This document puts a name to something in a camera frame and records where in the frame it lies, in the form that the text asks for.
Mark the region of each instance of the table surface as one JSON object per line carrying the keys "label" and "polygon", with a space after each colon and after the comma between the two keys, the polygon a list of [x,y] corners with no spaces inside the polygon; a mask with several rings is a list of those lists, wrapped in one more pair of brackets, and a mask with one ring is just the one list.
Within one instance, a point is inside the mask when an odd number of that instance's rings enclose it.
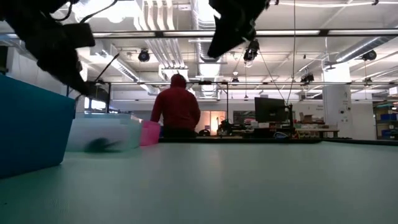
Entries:
{"label": "table surface", "polygon": [[159,144],[0,180],[0,223],[398,223],[398,148]]}

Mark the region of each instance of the hood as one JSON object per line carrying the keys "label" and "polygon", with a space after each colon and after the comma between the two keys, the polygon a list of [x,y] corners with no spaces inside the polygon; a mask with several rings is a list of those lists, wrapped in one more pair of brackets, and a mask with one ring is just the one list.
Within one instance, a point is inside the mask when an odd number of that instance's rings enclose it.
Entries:
{"label": "hood", "polygon": [[185,81],[184,77],[180,74],[173,75],[170,87],[171,88],[174,88],[174,87],[186,88],[187,81]]}

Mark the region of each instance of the white pillar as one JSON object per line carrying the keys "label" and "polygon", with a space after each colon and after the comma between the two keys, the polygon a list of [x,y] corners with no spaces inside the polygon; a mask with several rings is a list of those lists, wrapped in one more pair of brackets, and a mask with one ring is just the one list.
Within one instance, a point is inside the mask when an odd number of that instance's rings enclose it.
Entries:
{"label": "white pillar", "polygon": [[[348,63],[334,65],[333,70],[323,70],[324,82],[350,82]],[[337,125],[340,138],[353,137],[353,115],[351,112],[351,90],[349,85],[323,87],[325,122]]]}

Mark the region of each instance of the red hoodie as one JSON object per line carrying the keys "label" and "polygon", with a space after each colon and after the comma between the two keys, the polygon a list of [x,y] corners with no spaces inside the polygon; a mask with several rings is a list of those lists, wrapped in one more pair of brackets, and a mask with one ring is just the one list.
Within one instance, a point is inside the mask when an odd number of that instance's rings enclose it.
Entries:
{"label": "red hoodie", "polygon": [[173,75],[170,88],[157,96],[150,120],[159,122],[163,114],[165,127],[194,131],[199,123],[200,110],[197,99],[186,87],[182,75]]}

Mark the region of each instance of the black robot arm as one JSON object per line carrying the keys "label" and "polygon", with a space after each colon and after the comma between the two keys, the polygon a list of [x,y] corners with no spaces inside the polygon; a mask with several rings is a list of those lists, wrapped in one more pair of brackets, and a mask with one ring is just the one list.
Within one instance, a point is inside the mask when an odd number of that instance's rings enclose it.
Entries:
{"label": "black robot arm", "polygon": [[43,71],[88,95],[75,49],[95,45],[90,26],[84,23],[62,25],[50,15],[68,1],[0,0],[0,20],[6,21],[25,42],[26,49]]}

